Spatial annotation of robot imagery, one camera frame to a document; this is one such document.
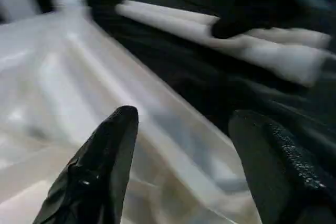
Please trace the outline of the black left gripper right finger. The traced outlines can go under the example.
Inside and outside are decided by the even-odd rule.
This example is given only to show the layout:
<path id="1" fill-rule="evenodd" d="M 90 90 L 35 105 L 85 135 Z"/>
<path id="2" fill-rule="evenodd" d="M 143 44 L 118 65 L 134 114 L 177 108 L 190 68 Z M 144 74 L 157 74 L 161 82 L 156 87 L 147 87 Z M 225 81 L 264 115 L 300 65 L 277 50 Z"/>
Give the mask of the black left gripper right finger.
<path id="1" fill-rule="evenodd" d="M 335 175 L 271 118 L 237 110 L 228 131 L 263 223 L 335 223 Z"/>

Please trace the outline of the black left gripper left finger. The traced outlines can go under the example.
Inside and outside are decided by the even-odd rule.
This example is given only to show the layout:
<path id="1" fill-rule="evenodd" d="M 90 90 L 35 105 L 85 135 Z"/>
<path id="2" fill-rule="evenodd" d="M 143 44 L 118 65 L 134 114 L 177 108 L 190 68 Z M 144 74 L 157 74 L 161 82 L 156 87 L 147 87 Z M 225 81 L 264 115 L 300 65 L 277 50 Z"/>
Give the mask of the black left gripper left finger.
<path id="1" fill-rule="evenodd" d="M 106 118 L 53 182 L 34 223 L 120 223 L 138 125 L 130 105 Z"/>

